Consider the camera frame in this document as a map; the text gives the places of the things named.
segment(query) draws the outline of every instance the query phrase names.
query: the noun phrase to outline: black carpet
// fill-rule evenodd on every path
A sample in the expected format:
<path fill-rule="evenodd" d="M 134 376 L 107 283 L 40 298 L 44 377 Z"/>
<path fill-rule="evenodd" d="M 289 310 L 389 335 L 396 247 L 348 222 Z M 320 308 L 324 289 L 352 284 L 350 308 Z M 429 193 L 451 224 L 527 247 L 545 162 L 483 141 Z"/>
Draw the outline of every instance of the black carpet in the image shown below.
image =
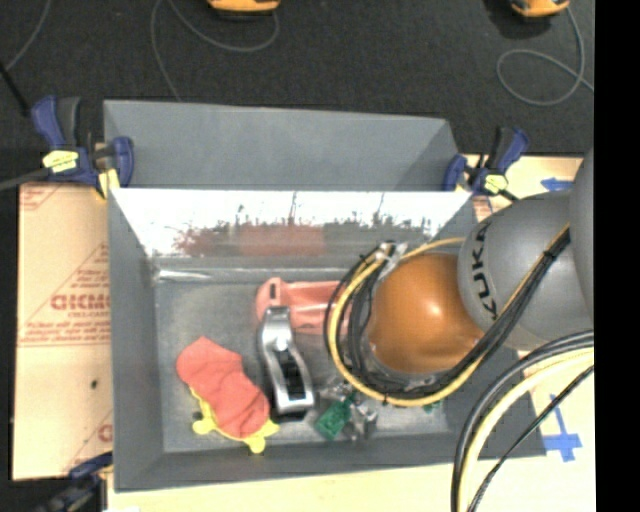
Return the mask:
<path fill-rule="evenodd" d="M 0 0 L 0 61 L 29 105 L 48 94 L 80 96 L 81 141 L 89 133 L 101 138 L 103 99 L 147 98 L 435 116 L 451 123 L 465 153 L 488 151 L 504 125 L 529 135 L 531 154 L 582 155 L 593 147 L 594 95 L 572 71 L 583 68 L 594 84 L 595 0 L 572 2 L 570 11 L 536 22 L 513 14 L 507 0 L 283 0 L 276 18 L 250 22 L 220 19 L 205 0 L 173 1 L 201 36 L 253 51 L 209 44 L 168 0 Z M 514 49 L 547 56 L 505 60 L 503 79 L 525 98 L 510 93 L 496 71 Z M 45 150 L 0 80 L 0 181 L 37 168 Z M 7 482 L 16 226 L 15 191 L 0 192 L 3 511 L 29 510 L 63 485 Z"/>

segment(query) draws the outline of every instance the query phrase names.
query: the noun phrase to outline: black cable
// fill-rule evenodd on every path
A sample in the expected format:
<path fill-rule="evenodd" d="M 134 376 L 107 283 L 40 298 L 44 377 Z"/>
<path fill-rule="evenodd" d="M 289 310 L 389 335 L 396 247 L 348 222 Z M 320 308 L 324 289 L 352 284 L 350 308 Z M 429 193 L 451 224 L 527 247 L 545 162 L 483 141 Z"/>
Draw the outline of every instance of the black cable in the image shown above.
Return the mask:
<path fill-rule="evenodd" d="M 20 113 L 22 114 L 22 116 L 29 117 L 29 103 L 20 92 L 20 89 L 18 89 L 18 86 L 13 81 L 13 78 L 11 78 L 11 75 L 9 74 L 9 68 L 5 68 L 2 61 L 0 61 L 0 75 L 2 75 L 2 78 L 4 78 L 7 87 L 9 87 L 11 94 L 13 94 L 13 97 L 20 106 Z"/>
<path fill-rule="evenodd" d="M 476 345 L 465 355 L 465 357 L 453 368 L 443 372 L 438 376 L 434 382 L 423 384 L 421 386 L 413 387 L 411 390 L 406 390 L 405 386 L 396 383 L 395 386 L 389 386 L 389 378 L 379 379 L 379 375 L 372 372 L 361 372 L 360 377 L 367 384 L 367 386 L 380 391 L 381 393 L 388 394 L 389 396 L 401 395 L 401 398 L 412 399 L 421 398 L 430 394 L 437 393 L 444 389 L 453 380 L 459 377 L 459 375 L 467 370 L 470 365 L 474 364 L 479 358 L 483 358 L 483 361 L 491 357 L 493 353 L 504 344 L 504 341 L 515 327 L 516 323 L 522 316 L 524 309 L 528 305 L 534 291 L 537 289 L 542 278 L 560 255 L 560 253 L 570 243 L 569 230 L 565 230 L 561 235 L 553 242 L 553 244 L 543 253 L 540 261 L 531 270 L 526 281 L 520 287 L 519 291 L 513 297 L 509 305 L 505 308 L 502 314 L 491 325 L 484 336 L 476 343 Z M 374 276 L 367 278 L 371 283 L 375 282 Z M 359 287 L 354 295 L 367 290 L 365 287 Z M 357 340 L 357 349 L 362 350 L 362 340 Z M 340 358 L 344 362 L 344 355 L 341 351 L 340 344 L 338 344 L 338 351 Z"/>
<path fill-rule="evenodd" d="M 40 14 L 40 18 L 38 19 L 38 23 L 36 24 L 36 28 L 33 29 L 33 32 L 31 32 L 31 35 L 22 45 L 22 48 L 20 48 L 20 51 L 18 51 L 16 56 L 11 59 L 9 64 L 7 64 L 7 71 L 11 71 L 11 68 L 13 68 L 13 66 L 15 66 L 20 61 L 20 59 L 22 59 L 22 57 L 24 57 L 25 53 L 27 53 L 27 50 L 31 47 L 33 42 L 42 32 L 42 26 L 44 25 L 47 16 L 49 16 L 49 11 L 51 10 L 51 2 L 52 0 L 47 0 L 45 2 L 44 7 L 42 8 L 42 13 Z"/>
<path fill-rule="evenodd" d="M 0 181 L 0 192 L 3 190 L 8 190 L 10 188 L 19 187 L 23 183 L 27 183 L 29 181 L 36 181 L 43 178 L 46 178 L 49 175 L 48 169 L 36 169 L 35 171 L 28 172 L 17 178 L 10 178 L 8 180 Z"/>
<path fill-rule="evenodd" d="M 498 462 L 496 463 L 491 471 L 487 473 L 485 478 L 483 479 L 480 487 L 478 488 L 476 494 L 473 496 L 469 508 L 467 512 L 475 512 L 480 504 L 480 501 L 484 497 L 491 480 L 498 473 L 499 469 L 506 462 L 509 456 L 540 426 L 540 424 L 556 409 L 562 401 L 571 394 L 571 392 L 578 387 L 589 375 L 594 372 L 594 366 L 590 366 L 583 372 L 581 372 L 576 378 L 574 378 L 549 404 L 545 407 L 544 411 L 540 413 L 540 415 L 527 427 L 527 429 L 518 437 L 518 439 L 511 445 L 511 447 L 506 451 L 506 453 L 500 457 Z"/>
<path fill-rule="evenodd" d="M 392 246 L 391 252 L 388 256 L 391 257 L 394 252 L 395 246 Z M 373 290 L 383 269 L 384 266 L 381 266 L 373 272 L 369 279 L 365 280 L 365 282 L 362 283 L 358 290 L 351 296 L 351 314 L 348 325 L 347 348 L 352 361 L 352 370 L 356 372 L 356 376 L 363 376 L 366 373 L 364 368 L 364 354 L 362 353 L 362 346 L 360 342 L 371 315 L 371 308 L 367 306 L 371 303 Z M 343 311 L 348 309 L 349 304 L 346 304 L 345 306 L 346 307 Z"/>
<path fill-rule="evenodd" d="M 495 402 L 499 395 L 504 391 L 505 386 L 509 385 L 512 379 L 528 368 L 545 361 L 549 357 L 560 354 L 566 354 L 582 348 L 590 348 L 594 346 L 593 330 L 565 336 L 561 339 L 549 342 L 536 350 L 530 352 L 516 364 L 503 372 L 485 391 L 484 395 L 476 402 L 471 413 L 467 417 L 456 448 L 456 454 L 453 463 L 453 476 L 451 484 L 451 510 L 458 510 L 458 489 L 460 487 L 460 477 L 462 474 L 462 465 L 469 449 L 472 436 L 475 433 L 477 423 L 482 419 L 486 409 L 491 403 Z"/>
<path fill-rule="evenodd" d="M 327 308 L 325 309 L 324 312 L 324 320 L 323 320 L 323 325 L 322 325 L 322 333 L 323 333 L 323 337 L 324 337 L 324 343 L 325 343 L 325 347 L 327 349 L 327 352 L 330 352 L 330 348 L 329 348 L 329 337 L 328 337 L 328 332 L 329 332 L 329 318 L 331 316 L 331 311 L 333 309 L 333 306 L 335 305 L 336 299 L 338 298 L 338 295 L 340 294 L 340 292 L 342 291 L 342 289 L 345 287 L 345 285 L 351 281 L 352 277 L 354 276 L 354 274 L 357 272 L 357 270 L 360 268 L 360 266 L 362 265 L 363 261 L 368 260 L 369 258 L 371 258 L 376 251 L 378 251 L 378 247 L 372 249 L 371 251 L 369 251 L 367 254 L 365 254 L 364 256 L 360 256 L 360 261 L 358 261 L 358 263 L 356 263 L 355 265 L 353 265 L 348 271 L 347 273 L 342 276 L 342 278 L 340 279 L 340 282 L 338 283 L 338 286 L 336 286 L 336 288 L 333 290 L 333 292 L 331 293 L 331 296 L 329 297 L 329 300 L 327 301 Z M 338 322 L 338 332 L 340 331 L 340 328 L 342 326 L 342 322 L 344 321 L 344 312 L 347 310 L 347 308 L 343 308 L 342 313 L 343 315 L 340 317 L 340 321 Z"/>

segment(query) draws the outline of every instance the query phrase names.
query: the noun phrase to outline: cable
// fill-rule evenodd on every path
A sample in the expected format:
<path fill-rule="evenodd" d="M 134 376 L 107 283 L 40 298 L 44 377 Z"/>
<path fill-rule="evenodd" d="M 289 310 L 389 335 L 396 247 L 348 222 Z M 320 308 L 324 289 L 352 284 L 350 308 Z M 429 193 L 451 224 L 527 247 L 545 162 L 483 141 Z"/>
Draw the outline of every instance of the cable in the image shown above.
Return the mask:
<path fill-rule="evenodd" d="M 40 32 L 42 31 L 42 26 L 44 25 L 44 21 L 49 15 L 50 10 L 51 10 L 51 0 L 47 0 L 42 10 L 42 14 L 40 15 L 40 19 L 38 20 L 38 24 L 36 25 L 36 28 L 31 33 L 31 36 L 29 36 L 29 39 L 27 39 L 27 42 L 24 45 L 22 45 L 22 48 L 20 49 L 20 51 L 18 51 L 16 56 L 13 59 L 11 59 L 9 64 L 5 66 L 2 62 L 0 62 L 0 74 L 2 75 L 2 78 L 6 82 L 7 86 L 9 87 L 9 90 L 13 94 L 13 97 L 16 99 L 18 105 L 20 105 L 20 111 L 22 112 L 22 115 L 24 117 L 29 117 L 29 102 L 25 99 L 25 97 L 22 95 L 22 93 L 14 83 L 13 79 L 11 78 L 11 75 L 9 75 L 9 71 L 11 70 L 11 68 L 13 68 L 13 66 L 15 66 L 20 61 L 20 59 L 22 59 L 24 54 L 27 53 L 27 50 L 29 49 L 29 47 L 33 44 L 33 42 L 38 37 L 38 35 L 40 35 Z"/>
<path fill-rule="evenodd" d="M 466 460 L 469 453 L 469 446 L 478 431 L 478 424 L 484 418 L 485 410 L 500 396 L 504 389 L 512 387 L 512 380 L 521 375 L 527 369 L 548 362 L 550 358 L 556 356 L 566 357 L 571 352 L 576 353 L 578 350 L 593 349 L 594 333 L 588 330 L 582 333 L 572 334 L 541 347 L 538 347 L 528 355 L 523 357 L 516 364 L 511 366 L 495 382 L 487 389 L 480 400 L 475 404 L 471 413 L 467 417 L 465 425 L 462 428 L 456 455 L 454 457 L 454 468 L 451 484 L 451 510 L 458 511 L 460 507 L 459 489 L 461 488 L 461 478 L 463 472 L 467 469 Z"/>
<path fill-rule="evenodd" d="M 504 416 L 505 412 L 525 393 L 529 392 L 536 385 L 540 384 L 545 379 L 574 368 L 576 366 L 593 365 L 594 355 L 593 350 L 586 349 L 586 351 L 578 352 L 577 355 L 558 355 L 549 358 L 549 365 L 543 369 L 538 370 L 536 373 L 526 377 L 519 384 L 513 387 L 496 406 L 489 412 L 484 418 L 476 430 L 476 434 L 473 442 L 470 444 L 465 460 L 463 462 L 463 468 L 460 473 L 460 487 L 459 487 L 459 499 L 458 509 L 456 512 L 466 510 L 468 507 L 468 486 L 470 474 L 473 472 L 473 467 L 477 462 L 480 451 L 484 446 L 487 438 L 491 435 L 492 429 L 500 421 L 500 418 Z"/>
<path fill-rule="evenodd" d="M 396 245 L 394 243 L 387 243 L 383 245 L 385 249 L 383 259 L 390 260 L 396 255 Z M 368 305 L 371 298 L 373 297 L 373 291 L 376 283 L 380 279 L 382 272 L 385 269 L 385 265 L 380 265 L 370 276 L 370 278 L 366 279 L 361 285 L 360 289 L 357 291 L 357 296 L 362 297 L 363 300 L 351 300 L 351 311 L 349 312 L 350 318 L 361 318 L 363 315 L 365 317 L 364 321 L 354 322 L 350 321 L 347 324 L 347 352 L 351 359 L 351 370 L 355 371 L 356 374 L 361 374 L 364 370 L 364 356 L 360 350 L 358 350 L 358 341 L 362 337 L 364 329 L 366 328 L 366 324 L 369 321 L 369 317 L 371 314 L 371 309 L 368 308 L 365 311 L 365 306 Z M 343 314 L 341 315 L 344 321 L 344 316 L 347 315 L 347 308 L 343 309 Z"/>
<path fill-rule="evenodd" d="M 47 169 L 37 169 L 35 171 L 22 174 L 16 178 L 10 178 L 4 181 L 0 181 L 0 192 L 18 187 L 23 183 L 27 183 L 29 181 L 35 181 L 42 178 L 46 178 L 48 174 L 49 174 L 49 171 Z"/>
<path fill-rule="evenodd" d="M 405 254 L 401 259 L 410 258 L 442 245 L 460 243 L 460 240 L 447 239 L 426 244 Z M 362 367 L 354 367 L 352 364 L 351 368 L 348 368 L 340 347 L 339 326 L 342 326 L 346 308 L 349 304 L 352 304 L 354 295 L 359 291 L 368 290 L 363 285 L 367 280 L 372 279 L 372 276 L 383 265 L 386 265 L 387 257 L 384 254 L 376 255 L 374 253 L 372 257 L 363 262 L 362 270 L 355 272 L 354 277 L 349 278 L 348 284 L 339 287 L 341 291 L 337 294 L 337 300 L 335 302 L 330 301 L 328 304 L 329 320 L 325 325 L 326 343 L 336 368 L 360 392 L 383 403 L 402 407 L 416 407 L 429 405 L 447 397 L 466 382 L 481 362 L 490 357 L 504 343 L 521 317 L 541 279 L 557 256 L 569 244 L 569 240 L 569 225 L 566 224 L 547 246 L 547 250 L 538 257 L 536 263 L 531 267 L 505 304 L 496 321 L 469 353 L 453 368 L 440 374 L 433 382 L 412 386 L 411 390 L 405 389 L 406 385 L 398 384 L 397 382 L 393 382 L 395 387 L 392 388 L 389 378 L 380 379 L 376 374 L 371 371 L 365 371 Z M 347 345 L 353 347 L 352 341 L 348 340 Z"/>
<path fill-rule="evenodd" d="M 496 463 L 491 471 L 487 473 L 487 476 L 484 478 L 478 491 L 474 495 L 467 512 L 475 512 L 480 504 L 480 500 L 483 498 L 491 480 L 498 473 L 498 470 L 502 467 L 502 465 L 506 462 L 509 456 L 535 431 L 536 428 L 542 424 L 542 422 L 551 414 L 551 412 L 556 409 L 563 400 L 569 396 L 573 390 L 578 387 L 587 377 L 589 377 L 594 372 L 595 367 L 589 366 L 586 370 L 580 373 L 575 379 L 573 379 L 567 387 L 565 387 L 558 396 L 556 396 L 547 407 L 545 407 L 544 411 L 540 413 L 540 415 L 527 427 L 527 429 L 522 433 L 522 435 L 511 445 L 511 447 L 505 452 L 505 454 L 500 457 L 500 460 Z"/>
<path fill-rule="evenodd" d="M 546 55 L 544 53 L 537 52 L 537 51 L 534 51 L 534 50 L 510 50 L 510 51 L 502 54 L 500 56 L 500 58 L 498 59 L 498 62 L 496 64 L 496 73 L 498 75 L 498 80 L 500 81 L 501 85 L 512 96 L 514 96 L 515 98 L 519 99 L 520 101 L 526 103 L 527 105 L 531 105 L 531 106 L 535 106 L 535 107 L 551 107 L 551 106 L 559 105 L 560 103 L 562 103 L 562 102 L 566 101 L 568 98 L 570 98 L 573 95 L 573 93 L 576 92 L 578 87 L 580 87 L 580 85 L 584 85 L 591 92 L 595 93 L 594 86 L 592 84 L 590 84 L 584 78 L 585 55 L 584 55 L 584 40 L 582 38 L 582 34 L 580 33 L 580 29 L 578 27 L 576 19 L 573 16 L 573 13 L 571 12 L 571 9 L 569 7 L 567 7 L 567 14 L 568 14 L 569 19 L 571 21 L 571 25 L 572 25 L 573 30 L 574 30 L 575 35 L 576 35 L 576 41 L 578 43 L 578 57 L 580 59 L 580 69 L 579 69 L 578 72 L 574 71 L 569 66 L 567 66 L 566 64 L 560 62 L 559 60 L 555 59 L 554 57 L 551 57 L 549 55 Z M 535 99 L 527 98 L 526 96 L 516 92 L 511 86 L 509 86 L 507 84 L 507 81 L 505 80 L 503 74 L 502 74 L 502 65 L 503 65 L 504 61 L 508 57 L 511 57 L 513 55 L 529 55 L 531 57 L 534 57 L 534 58 L 537 58 L 537 59 L 541 59 L 541 60 L 546 61 L 546 62 L 550 62 L 550 63 L 558 66 L 563 71 L 567 72 L 569 75 L 575 77 L 576 81 L 571 86 L 569 91 L 567 91 L 567 93 L 563 94 L 562 96 L 560 96 L 559 98 L 556 98 L 554 100 L 541 101 L 541 100 L 535 100 Z"/>
<path fill-rule="evenodd" d="M 149 29 L 150 29 L 150 32 L 151 32 L 151 46 L 152 46 L 152 49 L 153 49 L 153 55 L 154 55 L 154 57 L 156 59 L 156 63 L 158 64 L 158 67 L 160 68 L 160 72 L 162 73 L 162 76 L 163 76 L 165 82 L 167 83 L 167 86 L 169 87 L 169 89 L 171 89 L 171 94 L 173 94 L 173 96 L 175 97 L 175 99 L 177 101 L 182 101 L 182 98 L 178 94 L 178 91 L 177 91 L 175 85 L 173 84 L 173 81 L 169 77 L 169 73 L 167 73 L 166 67 L 164 65 L 164 62 L 162 61 L 162 57 L 160 56 L 160 52 L 158 50 L 155 27 L 156 27 L 156 19 L 157 19 L 158 8 L 160 7 L 160 4 L 162 3 L 162 1 L 163 0 L 157 0 L 155 5 L 153 6 L 152 11 L 151 11 L 151 20 L 150 20 L 150 23 L 149 23 L 150 24 Z M 280 34 L 280 20 L 278 18 L 277 13 L 273 12 L 271 14 L 271 17 L 273 18 L 273 22 L 274 22 L 273 33 L 271 34 L 271 36 L 265 42 L 259 43 L 259 44 L 254 45 L 254 46 L 233 46 L 233 45 L 230 45 L 230 44 L 226 44 L 226 43 L 217 41 L 217 40 L 205 35 L 204 33 L 200 32 L 197 28 L 195 28 L 189 22 L 189 20 L 187 20 L 184 17 L 182 12 L 178 9 L 176 4 L 173 2 L 173 0 L 166 0 L 166 1 L 169 4 L 169 7 L 171 7 L 171 10 L 173 10 L 175 15 L 180 20 L 180 22 L 191 33 L 195 34 L 198 38 L 202 39 L 205 43 L 213 45 L 213 46 L 216 46 L 217 48 L 220 48 L 222 50 L 226 50 L 226 51 L 230 51 L 230 52 L 237 52 L 237 53 L 254 53 L 254 52 L 258 52 L 260 50 L 264 50 L 265 48 L 271 46 L 271 44 L 278 38 L 278 36 Z"/>
<path fill-rule="evenodd" d="M 344 276 L 342 276 L 342 279 L 338 283 L 338 286 L 336 286 L 335 289 L 333 290 L 333 292 L 331 293 L 331 296 L 329 297 L 329 300 L 327 301 L 327 308 L 325 309 L 324 320 L 323 320 L 323 325 L 322 325 L 322 333 L 323 333 L 324 343 L 325 343 L 325 347 L 327 349 L 327 352 L 330 352 L 330 350 L 331 350 L 329 348 L 329 336 L 328 336 L 329 318 L 330 318 L 331 313 L 333 311 L 333 306 L 335 304 L 336 298 L 338 297 L 340 292 L 342 292 L 344 290 L 346 284 L 353 279 L 353 276 L 357 275 L 358 273 L 360 273 L 362 271 L 362 269 L 364 269 L 371 261 L 373 261 L 373 258 L 375 256 L 375 254 L 381 249 L 382 250 L 386 249 L 384 244 L 381 247 L 374 248 L 373 250 L 371 250 L 368 254 L 366 254 L 364 256 L 360 255 L 360 261 L 358 261 L 358 263 L 356 263 L 351 269 L 349 269 L 349 271 Z M 341 312 L 338 325 L 343 325 L 345 315 L 346 315 L 346 308 L 344 309 L 344 311 Z"/>
<path fill-rule="evenodd" d="M 47 16 L 49 15 L 49 11 L 51 10 L 51 1 L 52 0 L 47 0 L 46 1 L 45 5 L 44 5 L 44 8 L 42 9 L 42 14 L 40 15 L 40 19 L 38 20 L 38 24 L 36 25 L 36 28 L 31 33 L 31 36 L 29 36 L 29 39 L 27 39 L 27 42 L 24 43 L 24 45 L 22 46 L 20 51 L 9 62 L 9 64 L 7 64 L 5 66 L 7 71 L 10 71 L 11 68 L 13 66 L 15 66 L 18 63 L 18 61 L 20 59 L 22 59 L 22 57 L 24 57 L 24 54 L 27 53 L 27 50 L 29 49 L 29 47 L 33 44 L 33 42 L 36 40 L 36 38 L 40 35 L 40 32 L 42 31 L 42 26 L 44 25 L 44 22 L 47 19 Z"/>

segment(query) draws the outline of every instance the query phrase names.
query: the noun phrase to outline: white cable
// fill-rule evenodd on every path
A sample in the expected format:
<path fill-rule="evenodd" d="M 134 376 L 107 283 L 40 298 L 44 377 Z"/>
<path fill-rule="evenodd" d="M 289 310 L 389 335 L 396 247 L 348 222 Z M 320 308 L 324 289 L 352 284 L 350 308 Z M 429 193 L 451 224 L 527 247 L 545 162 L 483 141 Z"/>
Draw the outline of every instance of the white cable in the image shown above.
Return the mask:
<path fill-rule="evenodd" d="M 175 97 L 176 100 L 182 101 L 182 98 L 178 94 L 178 91 L 177 91 L 175 85 L 173 84 L 173 81 L 169 77 L 169 73 L 167 72 L 167 69 L 164 66 L 164 62 L 162 61 L 162 57 L 160 56 L 160 52 L 158 50 L 158 44 L 157 44 L 157 39 L 156 39 L 156 19 L 157 19 L 158 8 L 160 7 L 160 4 L 162 3 L 162 1 L 163 0 L 157 0 L 155 5 L 153 6 L 152 11 L 151 11 L 151 21 L 149 23 L 150 24 L 149 28 L 150 28 L 150 32 L 151 32 L 151 47 L 153 48 L 153 55 L 154 55 L 154 57 L 156 59 L 158 67 L 160 68 L 160 72 L 162 73 L 162 76 L 163 76 L 165 82 L 167 83 L 167 86 L 169 87 L 169 89 L 171 89 L 171 93 L 173 94 L 173 96 Z M 220 41 L 216 41 L 215 39 L 212 39 L 211 37 L 209 37 L 209 36 L 203 34 L 202 32 L 200 32 L 197 28 L 195 28 L 189 22 L 189 20 L 187 20 L 184 17 L 182 12 L 180 12 L 180 10 L 176 7 L 176 5 L 173 2 L 173 0 L 167 0 L 167 2 L 169 4 L 169 7 L 171 7 L 173 12 L 178 17 L 178 19 L 182 22 L 182 24 L 190 32 L 195 34 L 197 37 L 202 39 L 207 44 L 216 46 L 216 47 L 218 47 L 220 49 L 227 50 L 227 51 L 230 51 L 230 52 L 254 53 L 254 52 L 257 52 L 257 51 L 260 51 L 260 50 L 264 50 L 265 48 L 270 46 L 278 38 L 278 35 L 280 34 L 280 21 L 278 19 L 278 15 L 274 12 L 271 15 L 272 18 L 273 18 L 273 22 L 274 22 L 273 33 L 271 34 L 269 39 L 267 39 L 265 42 L 257 44 L 255 46 L 233 46 L 233 45 L 229 45 L 229 44 L 226 44 L 226 43 L 222 43 Z"/>
<path fill-rule="evenodd" d="M 496 64 L 496 73 L 498 75 L 498 80 L 500 81 L 500 83 L 502 84 L 502 86 L 515 98 L 519 99 L 520 101 L 526 103 L 527 105 L 532 105 L 532 106 L 536 106 L 536 107 L 551 107 L 554 105 L 558 105 L 562 102 L 564 102 L 565 100 L 567 100 L 569 97 L 571 97 L 573 95 L 573 93 L 576 92 L 576 90 L 578 89 L 578 87 L 580 87 L 580 85 L 584 85 L 585 87 L 587 87 L 591 92 L 595 93 L 595 88 L 594 86 L 589 83 L 587 80 L 585 80 L 584 78 L 584 68 L 585 68 L 585 55 L 584 55 L 584 40 L 582 38 L 582 34 L 580 33 L 580 29 L 578 28 L 578 24 L 573 16 L 573 13 L 571 12 L 571 9 L 569 9 L 567 7 L 567 13 L 569 15 L 569 19 L 571 20 L 571 25 L 573 26 L 573 30 L 576 34 L 576 40 L 578 43 L 578 56 L 580 59 L 580 69 L 579 71 L 574 71 L 573 69 L 571 69 L 569 66 L 563 64 L 562 62 L 560 62 L 559 60 L 555 59 L 554 57 L 551 57 L 549 55 L 546 55 L 544 53 L 541 52 L 537 52 L 534 50 L 510 50 L 504 54 L 502 54 L 500 56 L 500 58 L 498 59 L 498 62 Z M 529 55 L 531 57 L 535 57 L 537 59 L 541 59 L 544 60 L 546 62 L 550 62 L 554 65 L 556 65 L 557 67 L 559 67 L 560 69 L 562 69 L 563 71 L 565 71 L 566 73 L 568 73 L 569 75 L 573 76 L 576 78 L 576 81 L 574 82 L 574 84 L 571 86 L 571 88 L 569 89 L 568 92 L 566 92 L 565 94 L 563 94 L 562 96 L 560 96 L 559 98 L 556 98 L 554 100 L 548 100 L 548 101 L 542 101 L 542 100 L 535 100 L 532 98 L 527 98 L 526 96 L 518 93 L 515 91 L 515 89 L 513 89 L 509 84 L 507 84 L 507 81 L 505 80 L 503 74 L 502 74 L 502 65 L 504 64 L 504 61 L 508 58 L 511 57 L 513 55 Z"/>
<path fill-rule="evenodd" d="M 38 20 L 38 24 L 36 25 L 36 28 L 31 33 L 31 36 L 29 37 L 29 39 L 27 39 L 27 42 L 24 43 L 24 45 L 22 46 L 20 51 L 16 54 L 16 56 L 13 59 L 11 59 L 11 62 L 9 62 L 9 64 L 5 66 L 5 69 L 7 71 L 10 71 L 11 68 L 18 63 L 18 61 L 24 56 L 24 54 L 27 53 L 27 50 L 36 40 L 36 37 L 40 35 L 40 32 L 42 31 L 42 26 L 44 25 L 44 21 L 47 19 L 47 16 L 49 15 L 49 11 L 51 10 L 51 1 L 52 0 L 47 0 L 47 2 L 45 3 L 44 8 L 42 9 L 42 14 L 40 15 L 40 19 Z"/>

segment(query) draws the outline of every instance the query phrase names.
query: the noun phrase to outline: clamp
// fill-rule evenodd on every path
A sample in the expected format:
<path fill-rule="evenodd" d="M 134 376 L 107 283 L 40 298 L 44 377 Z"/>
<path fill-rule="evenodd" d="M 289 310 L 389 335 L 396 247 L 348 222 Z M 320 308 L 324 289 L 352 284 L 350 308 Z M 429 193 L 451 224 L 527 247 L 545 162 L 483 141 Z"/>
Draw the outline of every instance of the clamp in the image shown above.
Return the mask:
<path fill-rule="evenodd" d="M 451 192 L 461 186 L 474 195 L 502 195 L 514 201 L 517 198 L 507 191 L 509 181 L 505 174 L 528 147 L 529 138 L 522 130 L 500 127 L 489 156 L 485 159 L 481 155 L 475 167 L 470 167 L 463 155 L 453 157 L 445 171 L 442 190 Z"/>
<path fill-rule="evenodd" d="M 91 185 L 104 197 L 110 187 L 127 186 L 133 174 L 133 143 L 128 137 L 116 137 L 105 148 L 89 152 L 77 145 L 76 112 L 80 98 L 58 99 L 46 96 L 31 108 L 31 120 L 36 131 L 47 142 L 49 153 L 42 163 L 54 182 L 77 182 Z M 111 159 L 113 166 L 97 169 L 101 158 Z"/>
<path fill-rule="evenodd" d="M 68 474 L 72 483 L 46 504 L 36 506 L 31 512 L 76 512 L 80 510 L 104 485 L 100 473 L 112 465 L 113 453 L 107 452 L 74 467 Z"/>

